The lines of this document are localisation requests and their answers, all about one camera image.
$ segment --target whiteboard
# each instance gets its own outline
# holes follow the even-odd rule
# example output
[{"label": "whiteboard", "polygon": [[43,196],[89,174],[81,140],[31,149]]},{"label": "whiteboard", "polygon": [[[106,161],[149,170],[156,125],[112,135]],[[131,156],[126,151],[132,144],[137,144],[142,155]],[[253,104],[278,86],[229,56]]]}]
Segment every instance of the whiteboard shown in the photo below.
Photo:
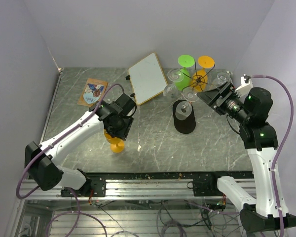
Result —
[{"label": "whiteboard", "polygon": [[150,54],[128,69],[137,105],[163,92],[167,85],[157,55]]}]

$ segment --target gray marble tabletop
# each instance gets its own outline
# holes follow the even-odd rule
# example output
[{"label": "gray marble tabletop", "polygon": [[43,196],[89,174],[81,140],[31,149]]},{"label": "gray marble tabletop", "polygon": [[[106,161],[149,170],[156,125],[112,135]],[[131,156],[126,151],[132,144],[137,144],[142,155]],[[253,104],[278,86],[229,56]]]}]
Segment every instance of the gray marble tabletop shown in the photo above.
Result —
[{"label": "gray marble tabletop", "polygon": [[[213,70],[209,80],[219,71]],[[105,80],[109,85],[120,83],[130,95],[133,90],[125,79],[127,75],[125,68],[64,68],[44,140],[61,132],[88,109],[77,104],[88,78]],[[116,87],[105,100],[110,102],[120,94]],[[113,153],[103,133],[98,133],[74,149],[63,166],[85,172],[252,170],[243,142],[230,129],[226,117],[200,100],[193,107],[196,128],[191,134],[180,134],[174,128],[172,104],[160,94],[138,107],[122,153]]]}]

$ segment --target white wall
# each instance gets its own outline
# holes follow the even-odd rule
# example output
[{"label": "white wall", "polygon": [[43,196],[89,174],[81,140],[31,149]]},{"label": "white wall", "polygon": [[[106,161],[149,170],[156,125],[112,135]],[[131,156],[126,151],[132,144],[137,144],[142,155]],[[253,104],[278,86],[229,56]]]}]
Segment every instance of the white wall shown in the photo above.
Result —
[{"label": "white wall", "polygon": [[58,69],[22,0],[0,0],[0,237],[25,146],[39,141]]},{"label": "white wall", "polygon": [[130,67],[152,51],[234,70],[274,0],[25,0],[60,67]]},{"label": "white wall", "polygon": [[[279,169],[285,201],[290,212],[296,215],[296,0],[275,1],[235,70],[235,78],[243,73],[277,77],[292,94],[294,123],[279,158]],[[275,127],[281,141],[289,120],[287,96],[273,81],[255,79],[254,84],[272,93],[274,104],[269,122]],[[290,231],[291,236],[296,237],[296,228]]]}]

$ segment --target cable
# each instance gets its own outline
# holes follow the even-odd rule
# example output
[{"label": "cable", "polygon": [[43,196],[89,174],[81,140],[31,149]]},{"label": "cable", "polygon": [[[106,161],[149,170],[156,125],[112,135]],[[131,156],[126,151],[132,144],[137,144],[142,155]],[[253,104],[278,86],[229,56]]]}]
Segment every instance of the cable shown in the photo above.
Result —
[{"label": "cable", "polygon": [[103,230],[104,230],[105,236],[108,237],[107,230],[105,229],[105,226],[103,225],[103,223],[102,223],[98,218],[96,218],[96,217],[94,217],[94,216],[91,216],[91,215],[89,215],[89,214],[87,214],[87,213],[83,213],[83,212],[81,212],[81,211],[80,211],[80,203],[79,203],[79,200],[78,200],[78,197],[77,197],[76,193],[74,192],[73,189],[71,189],[71,188],[68,188],[68,189],[69,189],[70,192],[73,194],[73,196],[74,196],[74,198],[75,198],[75,200],[76,200],[78,211],[66,211],[66,212],[60,213],[59,215],[57,215],[57,216],[55,216],[53,219],[51,219],[51,221],[48,223],[48,225],[47,225],[47,227],[46,227],[46,236],[48,236],[48,234],[49,234],[49,229],[50,229],[51,224],[52,224],[53,221],[55,221],[58,217],[63,216],[63,215],[67,215],[67,214],[77,214],[77,219],[76,219],[76,221],[75,221],[73,227],[70,229],[70,231],[68,232],[68,234],[65,235],[65,237],[68,237],[68,236],[72,233],[72,231],[76,228],[77,223],[78,223],[78,221],[79,221],[79,217],[80,217],[80,215],[84,215],[84,216],[91,217],[92,219],[94,219],[94,220],[96,220],[97,222],[99,222],[100,225],[102,226]]},{"label": "cable", "polygon": [[252,78],[268,78],[271,80],[276,81],[277,83],[279,83],[282,88],[285,90],[288,99],[290,101],[290,106],[291,106],[291,114],[290,114],[290,121],[287,127],[287,130],[285,132],[284,138],[280,144],[280,146],[277,149],[277,152],[275,154],[275,157],[273,159],[272,165],[271,165],[271,171],[272,171],[272,181],[273,181],[273,187],[274,187],[274,193],[275,193],[275,199],[276,199],[276,205],[277,205],[277,209],[278,209],[278,214],[280,217],[280,227],[281,227],[281,231],[280,231],[280,237],[284,236],[284,218],[283,218],[283,213],[281,210],[281,201],[280,201],[280,196],[279,196],[279,192],[278,192],[278,188],[277,188],[277,183],[276,183],[276,177],[275,177],[275,165],[277,162],[277,159],[282,151],[282,148],[286,142],[286,139],[288,137],[288,134],[290,133],[290,130],[292,128],[292,124],[293,124],[293,118],[294,118],[294,104],[293,104],[293,99],[292,96],[290,94],[290,92],[288,91],[287,87],[277,78],[271,77],[271,76],[267,76],[267,75],[253,75]]},{"label": "cable", "polygon": [[133,235],[133,236],[139,237],[137,234],[132,233],[132,232],[129,232],[129,231],[118,231],[118,232],[116,232],[115,234],[111,235],[111,237],[113,237],[113,236],[115,236],[115,235],[123,234],[123,233],[125,233],[125,234],[130,234],[130,235]]},{"label": "cable", "polygon": [[200,79],[201,80],[201,82],[202,83],[204,83],[204,84],[208,84],[208,85],[214,85],[214,84],[210,84],[210,83],[207,83],[207,82],[204,82],[204,81],[202,81],[202,79],[204,78],[204,77],[206,77],[213,69],[215,68],[215,64],[214,64],[214,66],[208,71],[208,73],[206,73],[204,76],[200,76],[200,78],[197,78],[197,79]]},{"label": "cable", "polygon": [[[103,208],[101,208],[100,206],[98,206],[97,204],[95,204],[98,208],[100,208],[102,211],[104,211]],[[118,226],[123,230],[123,233],[125,233],[124,228],[119,224],[119,222],[117,220],[115,220],[110,214],[108,214],[106,211],[104,211],[108,216],[110,216],[117,224]]]},{"label": "cable", "polygon": [[[100,106],[101,102],[103,101],[104,97],[106,96],[106,94],[114,87],[114,86],[120,86],[123,93],[124,93],[124,88],[121,86],[121,84],[113,84],[112,86],[110,86],[107,91],[104,93],[103,97],[99,100],[99,102],[97,103],[95,109],[93,110],[92,113],[90,113],[90,115],[85,118],[81,124],[86,123],[91,117],[93,117],[95,115],[96,110],[98,109],[98,107]],[[28,165],[25,167],[25,169],[23,170],[22,176],[20,178],[20,180],[18,181],[18,184],[16,186],[16,191],[15,194],[19,199],[24,199],[27,198],[29,195],[31,195],[35,190],[37,190],[39,188],[39,186],[36,186],[35,188],[33,188],[31,191],[29,191],[27,194],[25,194],[24,196],[22,196],[20,194],[20,188],[21,188],[21,184],[23,179],[27,176],[27,172],[29,171],[30,167],[32,166],[32,164],[34,164],[34,162],[41,157],[41,155],[43,155],[44,153],[46,153],[47,151],[49,151],[50,149],[52,149],[56,144],[58,144],[61,140],[63,140],[65,137],[67,137],[69,134],[71,134],[73,131],[75,131],[77,128],[79,128],[81,125],[77,124],[76,126],[74,126],[72,129],[68,130],[66,133],[64,133],[62,136],[60,136],[58,139],[56,139],[51,145],[49,145],[48,147],[46,147],[45,149],[43,149],[40,153],[38,153],[29,163]]]},{"label": "cable", "polygon": [[122,233],[124,233],[125,234],[125,236],[127,237],[127,235],[126,234],[131,234],[131,235],[133,235],[133,236],[137,236],[137,237],[139,237],[136,233],[133,233],[133,232],[130,232],[130,231],[126,231],[126,230],[124,230],[124,228],[119,224],[119,222],[117,221],[117,220],[115,220],[110,214],[108,214],[108,212],[106,212],[101,206],[99,206],[99,205],[97,205],[97,204],[95,204],[97,207],[99,207],[102,211],[104,211],[107,215],[109,215],[117,224],[118,224],[118,226],[123,230],[123,231],[119,231],[119,232],[116,232],[114,235],[118,235],[118,234],[122,234]]},{"label": "cable", "polygon": [[242,226],[238,226],[238,227],[237,227],[236,229],[234,229],[232,232],[235,232],[235,231],[236,231],[237,229],[239,229],[240,227],[242,227]]},{"label": "cable", "polygon": [[105,207],[105,206],[107,206],[107,205],[109,205],[109,204],[111,204],[111,203],[113,203],[113,202],[116,202],[116,201],[110,201],[110,202],[107,203],[107,204],[104,204],[104,205],[100,204],[99,206],[100,206],[100,207]]},{"label": "cable", "polygon": [[239,212],[220,212],[220,211],[214,211],[212,209],[209,209],[208,207],[204,207],[204,206],[198,205],[198,204],[196,204],[194,202],[190,202],[190,201],[187,201],[187,200],[185,200],[185,202],[186,203],[189,203],[190,205],[197,206],[199,208],[208,210],[209,212],[213,212],[213,213],[216,213],[216,214],[219,214],[219,215],[238,215],[239,214]]},{"label": "cable", "polygon": [[234,131],[235,133],[237,133],[238,135],[240,135],[240,132],[238,132],[236,129],[233,128],[233,126],[231,126],[231,124],[230,124],[230,122],[228,120],[228,117],[230,117],[230,115],[226,115],[226,119],[227,119],[227,122],[228,122],[231,130]]},{"label": "cable", "polygon": [[30,229],[30,235],[32,235],[32,227],[30,226],[30,224],[25,223],[25,226],[28,226],[29,227],[29,229]]},{"label": "cable", "polygon": [[28,230],[28,228],[25,228],[24,230],[22,230],[21,232],[19,232],[18,235],[21,234],[21,233],[23,233],[23,232],[25,232],[25,231],[27,231],[27,230]]},{"label": "cable", "polygon": [[170,220],[162,227],[162,230],[161,230],[162,237],[164,237],[164,235],[169,227],[178,227],[178,229],[180,231],[180,237],[187,236],[185,230],[183,229],[182,225],[179,222],[177,222],[175,220]]},{"label": "cable", "polygon": [[[79,217],[80,217],[80,203],[79,203],[79,200],[78,200],[77,194],[75,194],[74,190],[71,189],[71,188],[68,188],[68,190],[73,194],[73,196],[74,196],[74,198],[75,198],[75,201],[76,201],[76,203],[77,203],[77,208],[78,208],[78,215],[77,215],[77,218],[76,218],[76,220],[75,220],[75,222],[74,222],[74,225],[72,226],[72,228],[70,229],[70,231],[68,232],[68,234],[66,234],[65,237],[68,237],[68,236],[72,233],[72,231],[74,231],[75,227],[76,227],[77,224],[78,224]],[[46,227],[46,236],[48,236],[48,234],[49,234],[49,229],[50,229],[50,226],[51,226],[51,224],[53,223],[53,221],[54,221],[56,218],[58,218],[59,216],[62,216],[62,215],[64,215],[64,214],[65,214],[65,212],[64,212],[64,213],[61,213],[61,214],[57,215],[56,217],[54,217],[53,219],[51,219],[51,221],[48,223],[48,225],[47,225],[47,227]]]},{"label": "cable", "polygon": [[[162,221],[162,219],[161,219],[161,211],[162,211],[162,208],[164,208],[164,209],[166,210],[166,212],[168,213],[168,215],[169,215],[169,217],[171,218],[171,220],[174,220],[174,219],[173,219],[172,216],[170,215],[168,209],[162,204],[161,207],[160,207],[159,219],[160,219],[161,223],[162,223],[163,225],[165,225],[165,223],[164,223],[164,222]],[[188,224],[181,224],[181,225],[182,225],[182,227],[184,227],[184,228],[189,228],[189,227],[194,227],[194,226],[205,226],[205,225],[198,225],[199,223],[202,223],[202,222],[204,222],[204,220],[198,221],[198,222],[196,222],[196,223],[194,223],[194,224],[192,224],[192,225],[188,225]]]}]

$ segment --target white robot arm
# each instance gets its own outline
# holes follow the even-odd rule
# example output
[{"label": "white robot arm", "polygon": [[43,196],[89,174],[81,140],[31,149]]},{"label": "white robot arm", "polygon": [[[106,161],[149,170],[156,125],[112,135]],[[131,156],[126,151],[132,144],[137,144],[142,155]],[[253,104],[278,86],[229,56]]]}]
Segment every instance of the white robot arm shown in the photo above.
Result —
[{"label": "white robot arm", "polygon": [[[215,90],[199,92],[197,95],[219,115],[227,115],[240,123],[238,134],[252,163],[257,198],[244,191],[230,176],[219,177],[217,188],[240,211],[244,229],[252,233],[280,228],[281,217],[277,209],[272,173],[275,174],[284,228],[296,226],[296,217],[289,214],[283,198],[277,165],[273,170],[271,168],[278,148],[275,129],[266,122],[273,104],[271,93],[263,88],[253,88],[250,77],[244,75],[237,89],[227,82]],[[247,96],[242,103],[239,98],[244,95]]]},{"label": "white robot arm", "polygon": [[28,170],[28,173],[44,190],[56,185],[73,188],[81,196],[90,193],[92,180],[81,170],[62,167],[67,154],[90,136],[103,130],[112,138],[126,140],[133,118],[128,114],[135,108],[135,102],[126,94],[122,94],[110,104],[102,102],[89,108],[80,119],[55,137],[42,142],[39,146],[31,142],[25,148],[25,166],[42,151],[45,151]]}]

